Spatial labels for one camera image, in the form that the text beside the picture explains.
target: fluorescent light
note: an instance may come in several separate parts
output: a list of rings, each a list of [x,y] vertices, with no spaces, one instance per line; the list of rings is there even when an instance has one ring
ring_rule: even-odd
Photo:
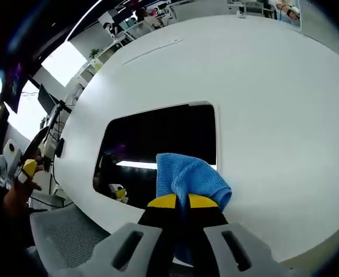
[[[140,162],[129,162],[126,160],[123,160],[119,163],[117,163],[118,166],[128,166],[128,167],[135,167],[139,169],[158,169],[158,166],[156,163],[140,163]],[[210,167],[217,170],[216,164],[210,164]]]
[[[79,21],[77,22],[77,24],[73,27],[73,29],[71,30],[71,32],[69,33],[69,35],[66,37],[65,41],[67,42],[70,38],[70,36],[72,35],[72,33],[77,29],[78,25],[81,24],[81,22],[84,20],[84,18],[98,5],[100,4],[100,2],[102,2],[103,0],[98,0],[92,7],[90,7],[90,9],[81,17],[81,19],[79,19]]]

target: white table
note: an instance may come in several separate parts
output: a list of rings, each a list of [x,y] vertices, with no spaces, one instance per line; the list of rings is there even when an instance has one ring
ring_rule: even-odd
[[[158,16],[157,19],[160,19],[164,26],[168,26],[173,23],[174,18],[171,13],[167,13],[163,14],[162,16]]]
[[[104,61],[100,61],[100,57],[106,52],[109,51],[113,46],[115,45],[119,45],[120,47],[123,47],[124,45],[122,44],[122,41],[125,40],[126,34],[121,32],[118,34],[119,36],[117,36],[116,38],[113,39],[113,42],[106,48],[104,48],[95,58],[94,61],[97,61],[100,64],[104,64]]]
[[[339,56],[286,26],[261,17],[197,18],[119,49],[65,125],[55,161],[62,188],[111,233],[137,222],[143,210],[92,187],[106,126],[207,100],[216,110],[218,170],[233,190],[227,220],[264,240],[277,261],[329,238],[339,229]]]

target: cable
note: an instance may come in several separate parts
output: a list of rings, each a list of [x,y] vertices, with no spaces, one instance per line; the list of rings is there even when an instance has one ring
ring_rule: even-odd
[[[56,140],[56,141],[59,141],[59,139],[58,138],[56,138],[56,137],[54,137],[54,135],[53,134],[51,134],[51,133],[49,133],[49,135],[54,139],[54,140]]]
[[[38,91],[36,91],[36,92],[26,92],[26,91],[23,91],[21,94],[22,95],[34,95],[34,94],[38,94]]]
[[[55,166],[55,163],[53,163],[53,178],[54,178],[55,183],[56,183],[57,185],[60,185],[60,184],[58,183],[58,181],[56,181],[54,166]]]
[[[57,121],[55,124],[57,124],[58,125],[58,129],[57,130],[55,130],[56,132],[58,132],[58,137],[59,137],[59,139],[60,139],[60,134],[61,134],[61,132],[62,131],[59,131],[60,130],[60,123],[62,123],[62,124],[64,124],[64,126],[65,126],[65,123],[64,122],[61,122],[61,121]]]
[[[51,194],[51,183],[53,181],[53,175],[50,173],[50,180],[49,180],[49,194]]]
[[[21,94],[21,97],[31,97],[31,96],[35,96],[36,94]]]
[[[59,113],[59,115],[58,115],[58,120],[57,120],[57,122],[60,122],[60,113]],[[60,141],[60,124],[58,124],[58,142]]]
[[[42,204],[45,204],[45,205],[47,205],[47,206],[49,206],[49,207],[58,208],[58,209],[60,209],[60,208],[65,208],[65,207],[67,207],[67,206],[73,204],[73,202],[70,202],[70,203],[67,204],[67,205],[64,205],[64,206],[62,206],[62,207],[59,207],[59,206],[54,206],[54,205],[51,205],[51,204],[49,204],[49,203],[46,203],[46,202],[44,202],[44,201],[42,201],[42,200],[39,200],[39,199],[37,199],[37,198],[34,198],[34,197],[32,197],[32,196],[30,196],[29,198],[31,198],[31,199],[33,199],[33,200],[36,200],[36,201],[38,201],[38,202],[41,202]]]

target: person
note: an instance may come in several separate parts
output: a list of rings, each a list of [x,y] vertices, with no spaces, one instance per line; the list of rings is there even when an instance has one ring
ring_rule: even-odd
[[[36,172],[43,170],[37,166]],[[0,187],[0,276],[21,274],[22,276],[42,276],[25,249],[34,245],[29,216],[34,210],[27,201],[33,190],[41,187],[28,178],[21,183],[14,179],[10,190]]]
[[[147,11],[144,8],[141,8],[136,11],[137,22],[145,21],[154,29],[159,29],[163,27],[163,22],[157,19],[155,16],[149,16]]]
[[[117,23],[105,22],[102,27],[107,29],[112,37],[115,37],[118,33],[123,31],[122,27],[120,27]]]
[[[290,23],[296,27],[300,26],[300,15],[296,8],[299,4],[294,5],[295,0],[277,0],[275,7],[277,10],[277,20]]]

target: monitor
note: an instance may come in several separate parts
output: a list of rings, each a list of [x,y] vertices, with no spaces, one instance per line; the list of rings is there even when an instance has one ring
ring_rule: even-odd
[[[132,16],[132,11],[130,9],[124,9],[115,16],[113,16],[113,21],[117,24],[130,18]]]
[[[44,108],[46,113],[50,115],[55,107],[55,105],[59,102],[58,99],[49,94],[44,86],[41,84],[40,91],[38,93],[38,102],[40,102],[41,106]]]
[[[27,80],[27,75],[20,62],[4,70],[0,100],[8,104],[15,113],[18,112],[21,91]]]
[[[162,10],[162,9],[166,8],[167,5],[168,5],[167,3],[160,4],[160,5],[158,5],[158,9]]]

